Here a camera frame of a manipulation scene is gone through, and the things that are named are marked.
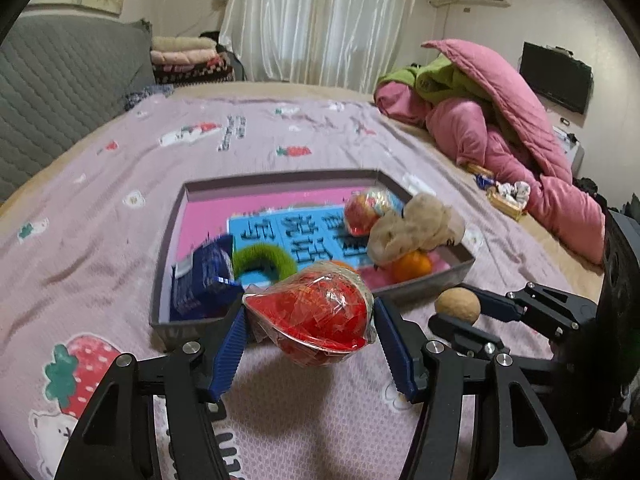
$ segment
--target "red wrapped ball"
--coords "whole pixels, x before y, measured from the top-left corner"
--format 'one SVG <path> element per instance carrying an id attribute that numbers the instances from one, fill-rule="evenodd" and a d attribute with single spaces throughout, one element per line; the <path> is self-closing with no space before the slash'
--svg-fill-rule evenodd
<path id="1" fill-rule="evenodd" d="M 380 217 L 393 208 L 388 190 L 367 189 L 347 200 L 344 205 L 344 227 L 352 236 L 367 236 Z"/>
<path id="2" fill-rule="evenodd" d="M 371 293 L 356 273 L 331 262 L 247 294 L 244 304 L 274 343 L 302 364 L 341 360 L 372 341 Z"/>

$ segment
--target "folded blankets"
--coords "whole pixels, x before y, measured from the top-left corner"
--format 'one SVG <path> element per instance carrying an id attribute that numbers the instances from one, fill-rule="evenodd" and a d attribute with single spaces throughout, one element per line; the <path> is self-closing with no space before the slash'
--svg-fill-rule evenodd
<path id="1" fill-rule="evenodd" d="M 153 69 L 158 84 L 185 85 L 236 80 L 233 67 L 224 52 L 205 63 L 154 64 Z"/>
<path id="2" fill-rule="evenodd" d="M 215 59 L 218 53 L 214 48 L 200 48 L 176 52 L 151 51 L 151 63 L 154 65 L 194 65 Z"/>
<path id="3" fill-rule="evenodd" d="M 188 50 L 216 49 L 216 42 L 211 38 L 166 38 L 154 36 L 151 38 L 151 50 L 159 52 L 186 52 Z"/>

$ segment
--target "pink comforter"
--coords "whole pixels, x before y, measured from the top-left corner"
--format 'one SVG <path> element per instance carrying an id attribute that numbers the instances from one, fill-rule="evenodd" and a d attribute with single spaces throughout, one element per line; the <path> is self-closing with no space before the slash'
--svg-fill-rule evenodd
<path id="1" fill-rule="evenodd" d="M 431 41 L 423 46 L 440 50 L 489 93 L 543 174 L 536 176 L 523 164 L 527 157 L 513 153 L 498 127 L 486 124 L 481 108 L 470 99 L 450 98 L 433 109 L 428 103 L 422 108 L 412 88 L 387 82 L 376 89 L 378 108 L 418 126 L 417 116 L 423 109 L 428 131 L 456 164 L 479 164 L 493 171 L 500 182 L 527 182 L 531 186 L 529 213 L 571 250 L 599 264 L 604 215 L 591 197 L 572 186 L 568 163 L 544 108 L 520 75 L 494 51 L 468 41 Z"/>

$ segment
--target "blue package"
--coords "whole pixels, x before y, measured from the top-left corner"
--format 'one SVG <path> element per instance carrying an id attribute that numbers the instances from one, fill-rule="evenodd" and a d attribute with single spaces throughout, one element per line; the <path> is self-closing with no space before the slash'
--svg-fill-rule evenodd
<path id="1" fill-rule="evenodd" d="M 234 238 L 207 239 L 174 265 L 170 320 L 223 317 L 244 288 L 234 280 Z"/>
<path id="2" fill-rule="evenodd" d="M 476 184 L 480 189 L 487 190 L 487 188 L 495 186 L 495 180 L 482 174 L 476 174 Z"/>

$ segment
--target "sheer curtain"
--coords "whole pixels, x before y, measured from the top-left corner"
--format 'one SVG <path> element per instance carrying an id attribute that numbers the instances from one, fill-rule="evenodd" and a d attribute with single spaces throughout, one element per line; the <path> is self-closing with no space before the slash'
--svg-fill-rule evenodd
<path id="1" fill-rule="evenodd" d="M 220 43 L 250 81 L 371 92 L 388 71 L 415 0 L 229 0 Z"/>

